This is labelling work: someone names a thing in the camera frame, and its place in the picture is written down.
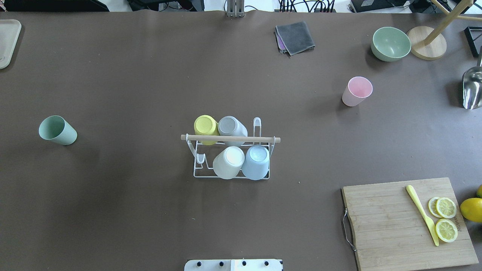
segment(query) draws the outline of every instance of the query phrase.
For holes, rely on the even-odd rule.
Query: white cup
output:
[[[261,145],[253,145],[246,152],[242,173],[251,180],[261,180],[269,170],[269,151]]]
[[[343,103],[353,107],[361,103],[373,92],[372,83],[365,77],[357,76],[348,81],[347,88],[341,97]]]
[[[232,179],[238,175],[244,163],[244,152],[236,147],[227,147],[214,158],[214,173],[222,179]]]
[[[225,116],[219,121],[217,130],[222,136],[248,136],[246,127],[235,117]],[[224,142],[226,146],[241,146],[244,142]]]

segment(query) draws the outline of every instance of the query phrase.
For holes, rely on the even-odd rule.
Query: light blue cup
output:
[[[40,123],[41,138],[62,145],[70,145],[77,139],[77,132],[61,116],[50,116]]]
[[[392,62],[408,55],[412,44],[400,29],[382,27],[375,31],[372,38],[372,52],[380,60]]]
[[[244,156],[242,173],[251,180],[261,180],[269,170],[269,151],[261,145],[251,146]]]

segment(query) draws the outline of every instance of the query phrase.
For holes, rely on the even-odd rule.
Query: gray towel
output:
[[[315,47],[315,43],[311,38],[305,21],[285,26],[276,26],[275,29],[290,55]]]

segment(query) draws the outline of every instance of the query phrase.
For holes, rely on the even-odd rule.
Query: plastic knife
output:
[[[439,237],[437,236],[437,233],[435,232],[435,224],[433,223],[433,220],[427,216],[425,213],[425,210],[422,207],[422,203],[420,202],[420,199],[418,198],[417,192],[415,192],[415,189],[411,185],[407,185],[407,192],[414,201],[415,205],[417,206],[418,210],[422,214],[423,220],[425,221],[425,224],[428,227],[428,230],[430,231],[430,234],[432,235],[433,242],[435,243],[436,246],[439,246]]]

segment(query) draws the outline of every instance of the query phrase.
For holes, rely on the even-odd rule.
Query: wooden dowel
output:
[[[450,11],[448,11],[444,6],[442,6],[438,1],[432,1],[443,13],[449,14]],[[477,21],[477,22],[482,22],[482,18],[480,17],[472,17],[472,16],[462,16],[459,15],[457,16],[456,19],[461,19],[461,20],[469,20],[469,21]]]
[[[423,43],[425,45],[429,45],[442,31],[454,20],[459,16],[462,11],[468,6],[472,5],[472,0],[462,0],[455,8],[447,14],[447,16],[443,19],[443,21],[439,24],[439,26],[434,29],[424,40]]]
[[[186,135],[181,135],[181,140],[185,140]],[[236,142],[259,142],[259,143],[280,143],[281,138],[259,137],[259,136],[227,136],[227,135],[189,135],[189,140],[198,141],[236,141]]]

